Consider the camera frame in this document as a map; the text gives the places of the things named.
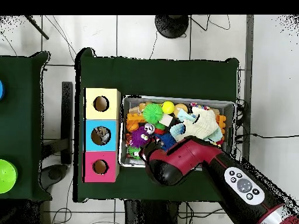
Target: gray button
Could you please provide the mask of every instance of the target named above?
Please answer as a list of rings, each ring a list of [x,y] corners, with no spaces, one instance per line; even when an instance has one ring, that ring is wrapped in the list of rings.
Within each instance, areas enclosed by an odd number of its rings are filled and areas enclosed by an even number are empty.
[[[237,187],[240,192],[247,193],[248,191],[250,191],[252,189],[252,184],[249,180],[247,180],[245,178],[241,178],[237,182]]]

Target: green table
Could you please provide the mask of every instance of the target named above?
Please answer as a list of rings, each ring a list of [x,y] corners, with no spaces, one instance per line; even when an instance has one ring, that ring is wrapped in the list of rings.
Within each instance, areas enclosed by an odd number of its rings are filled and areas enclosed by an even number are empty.
[[[47,52],[31,57],[0,57],[0,80],[6,88],[0,100],[0,159],[13,163],[18,179],[0,199],[50,200],[39,184],[41,166],[41,69]]]
[[[235,58],[220,61],[169,61],[96,58],[91,48],[81,50],[75,63],[74,200],[129,198],[171,201],[220,201],[202,172],[191,173],[181,185],[160,187],[145,169],[121,167],[115,183],[83,183],[83,88],[117,88],[123,95],[226,100],[237,98]]]

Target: blue toy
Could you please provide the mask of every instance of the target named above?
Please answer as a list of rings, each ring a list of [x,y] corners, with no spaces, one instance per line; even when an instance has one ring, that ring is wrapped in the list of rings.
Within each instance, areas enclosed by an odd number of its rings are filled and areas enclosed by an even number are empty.
[[[165,133],[164,135],[155,134],[157,138],[161,139],[161,142],[163,142],[163,145],[161,145],[162,149],[164,151],[167,151],[170,149],[174,144],[176,144],[175,139],[172,137],[170,133]]]
[[[3,97],[4,97],[4,85],[0,81],[0,100],[2,100]]]

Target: green toy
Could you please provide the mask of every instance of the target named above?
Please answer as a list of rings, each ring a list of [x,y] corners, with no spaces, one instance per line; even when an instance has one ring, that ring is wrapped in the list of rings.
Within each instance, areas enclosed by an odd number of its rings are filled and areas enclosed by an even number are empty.
[[[156,123],[155,124],[155,128],[157,128],[157,129],[161,129],[161,130],[165,130],[165,125],[163,125],[163,124],[161,124],[161,123]]]
[[[135,147],[131,147],[130,145],[128,146],[128,153],[130,154],[130,156],[132,156],[133,158],[140,160],[139,157],[139,151],[141,149],[140,148],[135,148]]]
[[[0,194],[7,193],[15,185],[17,176],[16,167],[0,159]]]
[[[146,122],[150,124],[156,124],[159,122],[163,117],[163,110],[159,104],[149,104],[145,107],[143,111],[143,117]]]

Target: circular hole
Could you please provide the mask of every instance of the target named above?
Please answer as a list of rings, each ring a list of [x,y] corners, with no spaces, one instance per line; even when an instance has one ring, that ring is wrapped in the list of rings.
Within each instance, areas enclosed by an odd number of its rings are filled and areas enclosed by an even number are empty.
[[[104,96],[98,96],[93,101],[93,107],[97,111],[101,111],[101,112],[106,111],[109,108],[109,101]]]
[[[93,171],[97,174],[105,174],[107,173],[108,170],[108,164],[104,160],[97,160],[93,165],[92,165]]]
[[[91,132],[91,140],[97,145],[105,145],[111,139],[111,131],[103,126],[96,127]]]

